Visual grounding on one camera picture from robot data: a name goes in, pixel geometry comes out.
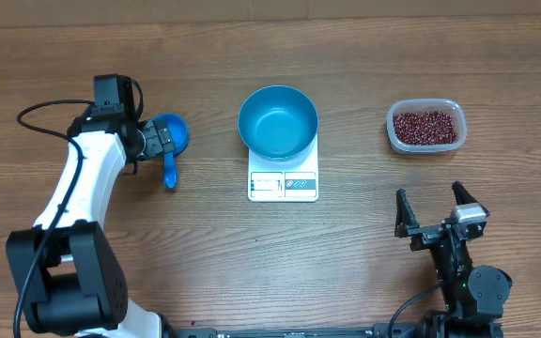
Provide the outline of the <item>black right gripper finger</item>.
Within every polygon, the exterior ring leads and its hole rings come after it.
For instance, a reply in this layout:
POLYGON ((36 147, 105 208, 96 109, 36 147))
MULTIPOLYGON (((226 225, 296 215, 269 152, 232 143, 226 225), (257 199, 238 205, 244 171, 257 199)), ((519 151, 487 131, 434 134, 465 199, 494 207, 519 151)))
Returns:
POLYGON ((399 189, 395 194, 396 199, 396 219, 394 225, 394 235, 397 238, 410 236, 410 231, 420 227, 416 216, 408 202, 406 191, 399 189))
POLYGON ((452 184, 452 190, 458 206, 476 203, 476 199, 471 196, 460 181, 455 181, 452 184))

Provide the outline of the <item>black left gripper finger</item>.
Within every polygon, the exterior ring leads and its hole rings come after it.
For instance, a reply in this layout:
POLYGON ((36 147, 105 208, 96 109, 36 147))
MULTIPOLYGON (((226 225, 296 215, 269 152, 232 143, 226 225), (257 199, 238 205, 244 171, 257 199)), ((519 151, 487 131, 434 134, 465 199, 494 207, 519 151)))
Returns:
POLYGON ((164 119, 155 119, 153 124, 157 134, 156 151, 163 154, 172 153, 175 150, 175 143, 167 122, 164 119))
POLYGON ((142 158, 152 158, 162 152, 162 145, 158 130, 153 120, 147 120, 140 129, 144 138, 142 158))

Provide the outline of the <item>blue plastic scoop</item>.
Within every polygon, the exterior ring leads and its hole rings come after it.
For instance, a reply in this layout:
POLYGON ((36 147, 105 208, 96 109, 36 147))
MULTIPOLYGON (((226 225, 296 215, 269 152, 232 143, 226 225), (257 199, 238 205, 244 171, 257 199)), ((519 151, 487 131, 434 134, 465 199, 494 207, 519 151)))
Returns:
POLYGON ((154 118, 154 122, 162 125, 159 135, 164 148, 163 182, 168 189, 174 189, 178 183, 176 157, 189 144, 189 127, 181 116, 175 114, 158 115, 154 118))

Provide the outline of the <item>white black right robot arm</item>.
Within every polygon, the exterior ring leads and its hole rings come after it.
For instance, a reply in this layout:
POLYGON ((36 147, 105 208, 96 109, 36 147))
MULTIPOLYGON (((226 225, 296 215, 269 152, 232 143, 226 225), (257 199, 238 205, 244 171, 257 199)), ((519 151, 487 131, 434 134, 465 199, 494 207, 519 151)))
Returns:
POLYGON ((409 238, 413 252, 428 250, 438 283, 401 305, 388 323, 390 337, 502 337, 503 316, 513 282, 501 269, 475 266, 468 243, 484 235, 489 211, 464 188, 452 184, 456 205, 439 224, 421 226, 408 202, 406 191, 396 192, 394 235, 409 238), (396 323, 414 302, 439 290, 445 309, 431 311, 418 325, 396 323))

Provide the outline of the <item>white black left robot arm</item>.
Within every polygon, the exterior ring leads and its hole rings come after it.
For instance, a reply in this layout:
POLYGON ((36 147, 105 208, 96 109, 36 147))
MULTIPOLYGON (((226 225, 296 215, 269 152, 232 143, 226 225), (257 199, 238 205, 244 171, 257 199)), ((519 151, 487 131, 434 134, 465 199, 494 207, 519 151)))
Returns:
POLYGON ((185 124, 140 117, 132 103, 90 101, 62 139, 68 158, 54 194, 29 230, 12 232, 6 255, 18 300, 12 333, 78 337, 173 337, 167 319, 137 305, 111 245, 105 215, 127 164, 163 157, 172 166, 188 142, 185 124))

